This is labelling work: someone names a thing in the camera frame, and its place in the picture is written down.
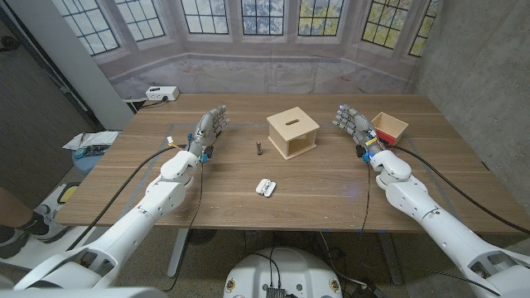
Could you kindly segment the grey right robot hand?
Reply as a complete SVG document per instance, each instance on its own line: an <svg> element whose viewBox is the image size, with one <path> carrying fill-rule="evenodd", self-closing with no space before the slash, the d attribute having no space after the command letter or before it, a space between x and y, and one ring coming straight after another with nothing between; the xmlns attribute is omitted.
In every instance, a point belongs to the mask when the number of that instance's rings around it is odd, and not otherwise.
<svg viewBox="0 0 530 298"><path fill-rule="evenodd" d="M364 162L370 162L374 155L385 150L373 123L349 105L340 105L332 123L352 136L356 144L356 154Z"/></svg>

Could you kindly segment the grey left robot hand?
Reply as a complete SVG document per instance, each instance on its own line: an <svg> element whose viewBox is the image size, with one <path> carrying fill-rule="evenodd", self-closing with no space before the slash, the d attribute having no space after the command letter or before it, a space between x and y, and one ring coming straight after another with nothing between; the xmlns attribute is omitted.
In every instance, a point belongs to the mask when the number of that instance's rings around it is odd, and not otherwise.
<svg viewBox="0 0 530 298"><path fill-rule="evenodd" d="M201 120L195 126L191 134L188 151L197 156L200 160L207 148L212 147L219 134L230 123L226 116L225 105L211 109L205 113Z"/></svg>

